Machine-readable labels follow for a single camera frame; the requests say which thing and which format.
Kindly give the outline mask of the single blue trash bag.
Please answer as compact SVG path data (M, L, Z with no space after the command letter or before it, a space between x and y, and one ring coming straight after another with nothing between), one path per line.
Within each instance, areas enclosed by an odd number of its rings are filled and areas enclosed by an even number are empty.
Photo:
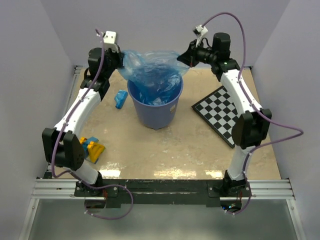
M159 106L170 102L181 85L189 66L178 61L175 51L140 53L125 50L120 75L137 87L138 100L146 105Z

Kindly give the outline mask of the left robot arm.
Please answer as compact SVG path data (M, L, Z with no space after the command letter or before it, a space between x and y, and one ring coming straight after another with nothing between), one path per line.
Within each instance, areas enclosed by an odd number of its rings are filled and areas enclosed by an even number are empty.
M120 49L91 49L88 53L88 68L75 101L64 117L53 128L45 128L41 135L52 176L58 177L56 167L63 168L65 173L86 185L86 191L92 196L99 196L104 190L104 184L101 173L86 162L79 134L87 118L109 90L111 75L123 67L123 58Z

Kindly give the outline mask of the blue trash bag roll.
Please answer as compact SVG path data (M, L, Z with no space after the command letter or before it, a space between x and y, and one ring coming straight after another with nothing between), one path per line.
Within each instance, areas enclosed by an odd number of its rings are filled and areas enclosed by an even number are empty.
M126 101L128 97L128 92L125 91L125 90L119 90L117 92L117 94L115 95L114 97L114 100L115 100L115 107L117 109L121 109Z

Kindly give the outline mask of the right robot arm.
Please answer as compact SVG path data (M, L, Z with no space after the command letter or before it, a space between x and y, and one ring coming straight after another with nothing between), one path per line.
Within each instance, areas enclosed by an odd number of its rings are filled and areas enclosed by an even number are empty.
M212 45L204 47L203 37L190 42L185 53L177 60L195 67L199 63L211 66L212 73L225 87L237 111L237 120L231 129L235 143L235 152L228 169L225 171L222 183L216 187L222 196L235 196L247 184L246 170L253 150L266 139L270 123L264 118L271 118L269 109L264 109L247 87L236 60L230 57L230 35L223 32L214 34Z

